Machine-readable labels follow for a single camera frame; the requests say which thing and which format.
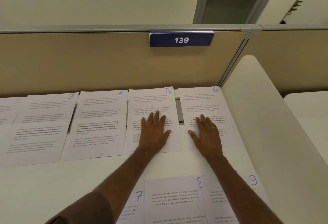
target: dark shirt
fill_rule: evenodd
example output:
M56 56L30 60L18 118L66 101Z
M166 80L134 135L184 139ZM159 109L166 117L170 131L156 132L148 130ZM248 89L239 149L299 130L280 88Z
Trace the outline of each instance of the dark shirt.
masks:
M113 224L107 199L100 192L91 192L59 212L46 224Z

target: paper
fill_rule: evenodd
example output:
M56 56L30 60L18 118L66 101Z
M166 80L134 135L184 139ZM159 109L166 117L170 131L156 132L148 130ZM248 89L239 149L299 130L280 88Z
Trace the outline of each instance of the paper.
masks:
M242 178L270 206L259 177L254 173L242 175ZM218 179L215 176L202 176L201 182L208 223L238 223Z
M141 118L147 121L150 112L160 111L159 119L165 115L164 132L171 129L166 145L160 152L183 150L180 137L178 114L173 87L160 89L129 90L128 127L125 141L125 155L131 155L137 148L141 132Z
M243 146L243 141L219 87L179 88L179 95L186 132L192 130L199 136L195 118L203 114L216 124L223 148ZM189 150L196 150L189 134L187 137Z
M127 90L81 92L62 160L124 155Z
M141 224L145 218L144 187L136 186L126 202L117 224Z
M0 147L26 97L0 98Z
M77 98L78 93L29 95L0 147L0 166L58 162Z
M145 223L206 224L199 180L199 176L145 180Z

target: hand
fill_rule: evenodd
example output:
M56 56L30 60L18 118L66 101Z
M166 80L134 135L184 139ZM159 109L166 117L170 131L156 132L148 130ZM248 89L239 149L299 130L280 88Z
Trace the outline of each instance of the hand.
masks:
M151 112L147 120L147 125L145 118L141 119L141 135L138 146L139 149L145 151L151 157L163 148L171 133L171 130L164 132L165 115L162 116L159 122L159 111L156 111L154 119L153 116L154 113Z
M200 154L202 154L206 159L223 156L221 139L216 125L210 118L205 118L203 114L201 114L200 118L201 120L196 117L196 122L199 129L199 139L193 131L188 131L195 143L195 146L199 150Z

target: desk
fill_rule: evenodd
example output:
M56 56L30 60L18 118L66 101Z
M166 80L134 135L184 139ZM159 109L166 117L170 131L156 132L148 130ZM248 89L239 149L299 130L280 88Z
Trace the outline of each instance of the desk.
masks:
M328 164L328 91L289 94L285 102Z
M183 151L157 154L139 182L213 173L199 152L188 151L184 125L180 125L180 131ZM255 172L245 147L225 148L223 153L239 174ZM0 170L0 223L46 222L95 188L126 158L102 157Z

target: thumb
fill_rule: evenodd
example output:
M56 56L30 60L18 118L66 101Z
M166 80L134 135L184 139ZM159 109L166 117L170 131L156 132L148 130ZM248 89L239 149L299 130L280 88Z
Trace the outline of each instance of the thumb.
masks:
M193 139L195 146L198 147L199 139L198 139L197 135L191 130L189 130L188 133L190 134L191 138Z
M164 138L164 142L166 143L166 140L169 138L169 135L172 131L171 130L167 130L164 134L163 134L163 138Z

